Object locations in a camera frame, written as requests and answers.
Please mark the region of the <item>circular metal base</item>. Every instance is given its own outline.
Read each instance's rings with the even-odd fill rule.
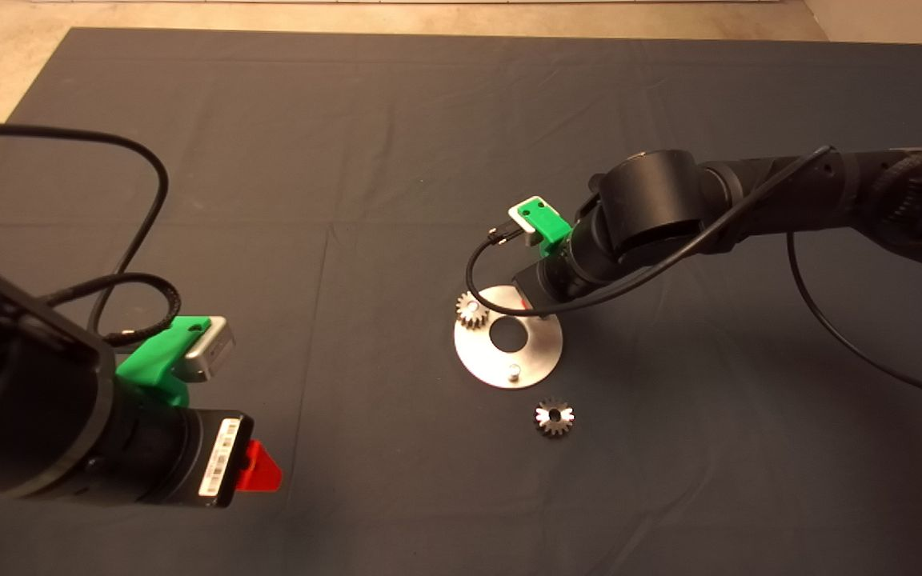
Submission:
[[[493,286],[479,294],[497,305],[512,309],[524,307],[522,295],[513,286]],[[493,310],[489,310],[489,314],[486,323],[477,328],[454,323],[454,348],[465,368],[479,380],[498,389],[523,389],[549,376],[560,361],[563,349],[557,317],[515,317],[526,329],[528,340],[523,349],[508,353],[498,349],[490,339],[490,327],[506,315]]]

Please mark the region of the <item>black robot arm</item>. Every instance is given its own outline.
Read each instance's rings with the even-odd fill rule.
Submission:
[[[590,179],[592,196],[570,236],[515,284],[533,309],[581,298],[661,262],[794,161],[696,164],[684,150],[636,154]],[[727,252],[755,234],[845,226],[922,262],[922,149],[824,154],[699,253]]]

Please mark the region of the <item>cable connector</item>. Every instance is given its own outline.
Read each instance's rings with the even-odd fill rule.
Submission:
[[[519,223],[515,220],[507,220],[507,222],[499,223],[497,226],[491,227],[486,232],[486,238],[490,240],[491,243],[496,245],[506,244],[515,238],[522,236],[524,230],[519,226]]]

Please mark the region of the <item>white sticker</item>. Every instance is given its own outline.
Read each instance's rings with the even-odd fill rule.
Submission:
[[[219,493],[219,486],[222,485],[223,475],[226,475],[226,464],[230,463],[230,455],[234,452],[234,440],[237,440],[237,430],[240,427],[240,418],[224,418],[219,424],[219,434],[216,434],[215,444],[212,445],[212,455],[208,458],[208,467],[205,468],[198,496],[213,497]]]

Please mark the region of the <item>silver gear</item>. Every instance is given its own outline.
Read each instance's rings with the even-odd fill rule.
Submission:
[[[574,425],[575,409],[567,402],[546,398],[535,408],[535,428],[545,437],[563,437]]]
[[[472,297],[471,292],[465,292],[458,297],[455,310],[458,315],[458,322],[469,330],[482,328],[486,325],[486,320],[490,317],[490,311],[479,300]]]

